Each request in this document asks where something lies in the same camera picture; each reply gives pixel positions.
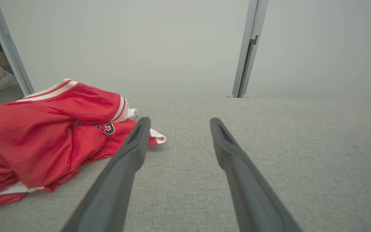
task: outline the white trim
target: white trim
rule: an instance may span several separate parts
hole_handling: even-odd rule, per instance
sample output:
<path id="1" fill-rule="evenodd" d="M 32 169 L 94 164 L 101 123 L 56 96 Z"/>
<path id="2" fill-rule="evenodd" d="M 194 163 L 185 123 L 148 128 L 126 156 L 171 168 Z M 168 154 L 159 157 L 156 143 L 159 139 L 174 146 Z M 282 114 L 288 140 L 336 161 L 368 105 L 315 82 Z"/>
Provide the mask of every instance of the white trim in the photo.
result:
<path id="1" fill-rule="evenodd" d="M 111 122 L 112 123 L 115 123 L 115 120 L 118 118 L 118 116 L 121 114 L 122 116 L 122 110 L 124 109 L 125 105 L 124 105 L 124 100 L 125 100 L 125 104 L 127 105 L 126 108 L 128 109 L 128 102 L 127 102 L 127 99 L 123 98 L 120 96 L 120 99 L 119 99 L 119 107 L 118 107 L 118 110 L 117 112 L 115 113 L 114 117 L 112 117 L 111 119 Z"/>
<path id="2" fill-rule="evenodd" d="M 137 117 L 137 108 L 128 108 L 127 116 L 129 119 L 135 119 Z"/>
<path id="3" fill-rule="evenodd" d="M 33 97 L 33 96 L 37 96 L 37 95 L 40 95 L 40 94 L 43 94 L 43 93 L 46 93 L 46 92 L 49 92 L 49 91 L 52 91 L 53 89 L 55 88 L 58 88 L 60 85 L 64 84 L 66 81 L 68 81 L 70 79 L 64 79 L 62 80 L 61 82 L 59 82 L 58 84 L 54 85 L 53 87 L 50 87 L 50 88 L 47 88 L 46 90 L 43 90 L 43 91 L 39 91 L 39 92 L 36 92 L 34 94 L 30 94 L 28 96 L 26 96 L 27 98 L 28 97 Z"/>
<path id="4" fill-rule="evenodd" d="M 53 92 L 50 92 L 50 93 L 47 93 L 49 91 L 52 91 L 56 88 L 58 88 L 59 86 L 63 85 L 65 82 L 67 81 L 70 81 L 68 82 L 66 85 L 62 86 L 61 88 L 57 89 L 56 91 L 53 91 Z M 37 93 L 34 93 L 32 95 L 28 95 L 27 97 L 23 98 L 23 99 L 19 99 L 17 102 L 25 102 L 25 101 L 37 101 L 37 100 L 44 100 L 44 99 L 48 99 L 48 98 L 52 98 L 52 97 L 56 97 L 62 93 L 64 93 L 65 91 L 68 91 L 70 88 L 74 87 L 76 84 L 78 84 L 78 82 L 76 81 L 73 81 L 71 79 L 64 79 L 62 80 L 62 82 L 54 85 L 53 87 L 51 88 L 48 88 L 44 91 L 40 91 L 40 92 L 37 92 Z"/>
<path id="5" fill-rule="evenodd" d="M 19 181 L 15 185 L 9 186 L 3 191 L 0 191 L 0 196 L 6 195 L 6 194 L 13 194 L 13 193 L 25 193 L 25 192 L 29 193 L 29 192 L 34 192 L 34 191 L 41 190 L 44 188 L 45 187 L 27 188 L 21 181 Z"/>
<path id="6" fill-rule="evenodd" d="M 156 138 L 157 144 L 165 143 L 165 141 L 167 140 L 167 137 L 158 133 L 157 131 L 153 130 L 152 128 L 150 128 L 150 135 L 151 135 L 152 138 Z"/>

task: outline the metal door frame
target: metal door frame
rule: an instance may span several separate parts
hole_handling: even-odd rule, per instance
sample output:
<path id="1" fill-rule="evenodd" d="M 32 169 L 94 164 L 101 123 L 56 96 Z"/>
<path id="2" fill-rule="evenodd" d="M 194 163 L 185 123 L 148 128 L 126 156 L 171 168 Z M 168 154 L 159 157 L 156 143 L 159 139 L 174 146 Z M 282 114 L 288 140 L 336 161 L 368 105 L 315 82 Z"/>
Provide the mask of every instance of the metal door frame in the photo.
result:
<path id="1" fill-rule="evenodd" d="M 24 96 L 34 93 L 34 88 L 31 85 L 31 82 L 28 78 L 27 73 L 25 72 L 24 65 L 22 64 L 21 59 L 19 58 L 18 51 L 16 50 L 14 41 L 12 40 L 11 34 L 9 33 L 8 26 L 4 19 L 4 15 L 0 7 L 0 43 L 5 52 L 6 58 L 8 59 L 9 65 L 11 65 L 12 70 L 16 80 L 21 87 L 22 93 Z"/>
<path id="2" fill-rule="evenodd" d="M 252 73 L 254 58 L 262 33 L 265 13 L 269 0 L 250 0 L 247 11 L 246 27 L 244 28 L 243 43 L 240 50 L 240 58 L 237 66 L 236 79 L 234 81 L 233 94 L 228 97 L 246 96 L 247 85 Z"/>

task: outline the white stripe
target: white stripe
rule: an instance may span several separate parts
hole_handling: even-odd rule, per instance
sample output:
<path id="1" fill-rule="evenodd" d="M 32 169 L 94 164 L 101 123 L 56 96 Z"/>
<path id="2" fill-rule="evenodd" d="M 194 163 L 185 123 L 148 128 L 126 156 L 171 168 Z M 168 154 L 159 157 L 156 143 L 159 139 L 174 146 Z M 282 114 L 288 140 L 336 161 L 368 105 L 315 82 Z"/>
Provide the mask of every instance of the white stripe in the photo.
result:
<path id="1" fill-rule="evenodd" d="M 67 82 L 68 80 L 70 80 L 70 79 L 64 79 L 64 80 L 62 80 L 60 83 L 54 85 L 53 87 L 47 88 L 46 90 L 43 90 L 43 91 L 40 91 L 40 92 L 36 92 L 36 93 L 30 94 L 30 95 L 27 95 L 27 96 L 25 96 L 25 97 L 32 97 L 32 96 L 36 96 L 36 95 L 40 95 L 40 94 L 46 93 L 46 92 L 51 91 L 51 90 L 57 88 L 58 86 L 64 84 L 64 83 Z"/>
<path id="2" fill-rule="evenodd" d="M 30 97 L 30 96 L 37 96 L 39 94 L 44 94 L 48 91 L 51 91 L 55 88 L 58 88 L 60 85 L 64 84 L 66 81 L 68 81 L 69 79 L 64 79 L 62 82 L 56 84 L 55 86 L 51 87 L 51 88 L 48 88 L 44 91 L 40 91 L 40 92 L 37 92 L 37 93 L 34 93 L 32 95 L 28 95 L 27 97 Z M 25 101 L 37 101 L 37 100 L 44 100 L 44 99 L 48 99 L 48 98 L 51 98 L 51 97 L 56 97 L 60 94 L 62 94 L 63 92 L 69 90 L 70 88 L 74 87 L 76 84 L 78 84 L 78 82 L 76 81 L 70 81 L 68 82 L 68 84 L 64 85 L 63 87 L 57 89 L 56 91 L 54 92 L 51 92 L 49 94 L 44 94 L 42 96 L 39 96 L 39 97 L 32 97 L 32 98 L 25 98 L 25 99 L 19 99 L 17 102 L 25 102 Z"/>
<path id="3" fill-rule="evenodd" d="M 158 133 L 157 131 L 153 130 L 152 128 L 150 128 L 150 135 L 151 135 L 151 137 L 156 138 L 157 144 L 165 143 L 165 141 L 167 140 L 167 137 Z"/>
<path id="4" fill-rule="evenodd" d="M 120 115 L 121 111 L 123 110 L 123 107 L 124 107 L 124 98 L 120 96 L 119 108 L 117 112 L 115 113 L 114 117 L 112 117 L 111 122 L 114 122 L 114 120 L 117 119 L 118 115 Z"/>

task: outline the red jersey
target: red jersey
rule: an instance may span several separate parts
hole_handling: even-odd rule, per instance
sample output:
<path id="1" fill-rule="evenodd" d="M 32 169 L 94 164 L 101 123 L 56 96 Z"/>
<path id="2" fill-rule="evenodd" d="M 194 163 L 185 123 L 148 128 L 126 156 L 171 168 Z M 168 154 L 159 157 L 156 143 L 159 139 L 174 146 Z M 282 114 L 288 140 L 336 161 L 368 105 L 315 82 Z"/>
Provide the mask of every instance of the red jersey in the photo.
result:
<path id="1" fill-rule="evenodd" d="M 134 113 L 119 94 L 70 79 L 0 105 L 0 205 L 53 192 L 81 165 L 115 154 Z M 165 140 L 150 131 L 150 146 Z"/>

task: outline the jersey number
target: jersey number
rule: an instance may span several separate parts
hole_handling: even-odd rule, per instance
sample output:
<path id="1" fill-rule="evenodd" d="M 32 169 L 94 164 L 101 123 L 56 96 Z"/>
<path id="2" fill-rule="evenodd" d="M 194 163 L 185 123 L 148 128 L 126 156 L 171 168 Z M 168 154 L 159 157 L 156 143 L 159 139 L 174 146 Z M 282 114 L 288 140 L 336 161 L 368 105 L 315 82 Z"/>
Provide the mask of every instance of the jersey number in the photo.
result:
<path id="1" fill-rule="evenodd" d="M 102 125 L 94 125 L 94 126 L 97 127 L 99 130 L 101 130 Z M 112 135 L 115 132 L 115 128 L 112 123 L 104 124 L 104 126 L 105 126 L 104 132 L 106 133 L 106 136 Z"/>

